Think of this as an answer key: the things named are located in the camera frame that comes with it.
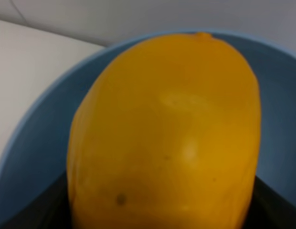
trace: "blemish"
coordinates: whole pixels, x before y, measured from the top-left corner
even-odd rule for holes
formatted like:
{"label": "blemish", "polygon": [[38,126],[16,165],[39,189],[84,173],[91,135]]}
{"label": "blemish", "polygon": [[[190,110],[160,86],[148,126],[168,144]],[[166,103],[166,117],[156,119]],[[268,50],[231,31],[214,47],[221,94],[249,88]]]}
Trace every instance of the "blemish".
{"label": "blemish", "polygon": [[116,203],[119,206],[123,206],[125,205],[127,202],[127,197],[124,193],[120,193],[118,194],[118,196],[116,197]]}

